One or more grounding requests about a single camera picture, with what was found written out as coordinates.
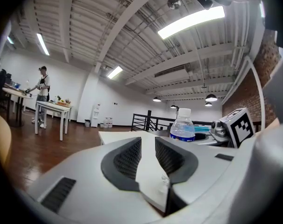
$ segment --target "person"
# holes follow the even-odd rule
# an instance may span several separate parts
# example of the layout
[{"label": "person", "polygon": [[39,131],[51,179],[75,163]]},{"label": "person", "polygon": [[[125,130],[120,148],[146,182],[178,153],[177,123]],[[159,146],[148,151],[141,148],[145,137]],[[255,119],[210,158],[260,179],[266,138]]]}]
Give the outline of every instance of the person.
[{"label": "person", "polygon": [[[37,96],[37,101],[47,101],[48,96],[48,89],[50,88],[50,78],[47,74],[47,68],[46,66],[42,66],[39,68],[39,71],[41,72],[42,77],[39,79],[39,82],[37,85],[32,89],[27,89],[26,93],[30,93],[31,91],[38,89],[40,92]],[[40,124],[41,128],[44,128],[44,114],[45,109],[41,107],[41,112],[39,113],[39,120],[38,123]]]}]

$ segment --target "black vent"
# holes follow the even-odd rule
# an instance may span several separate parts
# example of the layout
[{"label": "black vent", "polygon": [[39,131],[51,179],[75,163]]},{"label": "black vent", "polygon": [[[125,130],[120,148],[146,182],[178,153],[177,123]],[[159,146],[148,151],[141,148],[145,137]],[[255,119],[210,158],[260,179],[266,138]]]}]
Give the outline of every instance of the black vent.
[{"label": "black vent", "polygon": [[57,185],[47,194],[41,204],[49,210],[57,213],[67,196],[71,192],[76,180],[71,178],[62,178]]},{"label": "black vent", "polygon": [[168,176],[184,165],[184,157],[161,141],[156,140],[155,150],[156,158]]},{"label": "black vent", "polygon": [[111,184],[120,190],[139,191],[135,177],[141,158],[141,137],[131,139],[130,142],[124,140],[123,146],[109,152],[102,159],[102,173]]},{"label": "black vent", "polygon": [[179,65],[179,66],[174,67],[174,68],[170,68],[170,69],[167,69],[167,70],[164,70],[164,71],[160,71],[160,72],[156,73],[154,75],[154,77],[160,77],[160,76],[163,76],[163,75],[166,75],[166,74],[178,71],[178,70],[183,70],[183,69],[185,69],[185,65]]},{"label": "black vent", "polygon": [[198,158],[193,153],[160,137],[155,138],[155,151],[171,185],[187,181],[198,167]]},{"label": "black vent", "polygon": [[113,162],[117,170],[128,178],[135,180],[137,166],[142,158],[142,140],[115,156]]}]

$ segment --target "bottle cap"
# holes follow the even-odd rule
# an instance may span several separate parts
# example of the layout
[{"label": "bottle cap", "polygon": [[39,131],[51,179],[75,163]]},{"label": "bottle cap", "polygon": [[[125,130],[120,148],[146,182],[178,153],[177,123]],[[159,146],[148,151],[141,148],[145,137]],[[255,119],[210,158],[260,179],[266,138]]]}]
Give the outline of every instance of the bottle cap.
[{"label": "bottle cap", "polygon": [[183,117],[190,117],[191,115],[191,110],[190,109],[185,109],[185,108],[180,108],[178,112],[179,116]]}]

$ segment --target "box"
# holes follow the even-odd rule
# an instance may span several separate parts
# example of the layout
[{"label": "box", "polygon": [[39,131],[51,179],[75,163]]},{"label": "box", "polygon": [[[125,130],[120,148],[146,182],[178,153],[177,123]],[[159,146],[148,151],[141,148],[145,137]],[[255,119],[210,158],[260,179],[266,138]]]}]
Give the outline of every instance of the box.
[{"label": "box", "polygon": [[225,129],[229,132],[235,148],[239,148],[242,141],[253,137],[254,125],[247,108],[234,110],[220,119]]}]

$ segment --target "water cooler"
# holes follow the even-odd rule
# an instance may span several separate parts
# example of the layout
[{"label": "water cooler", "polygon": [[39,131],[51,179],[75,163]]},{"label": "water cooler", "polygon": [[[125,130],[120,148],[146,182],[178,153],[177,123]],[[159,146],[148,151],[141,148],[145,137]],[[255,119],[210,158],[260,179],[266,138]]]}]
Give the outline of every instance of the water cooler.
[{"label": "water cooler", "polygon": [[100,104],[93,105],[91,127],[97,127],[99,123]]}]

